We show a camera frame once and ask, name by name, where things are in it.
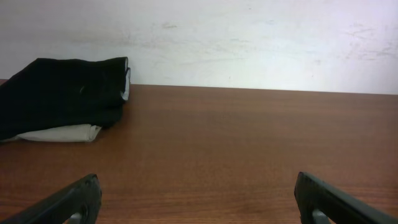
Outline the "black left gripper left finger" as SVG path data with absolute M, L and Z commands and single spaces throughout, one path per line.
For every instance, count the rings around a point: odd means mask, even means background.
M 88 174 L 2 223 L 95 224 L 101 208 L 102 191 L 96 174 Z

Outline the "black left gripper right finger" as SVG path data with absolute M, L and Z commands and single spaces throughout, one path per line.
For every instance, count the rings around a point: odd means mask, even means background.
M 304 224 L 397 224 L 397 219 L 340 191 L 308 172 L 299 172 L 294 196 Z

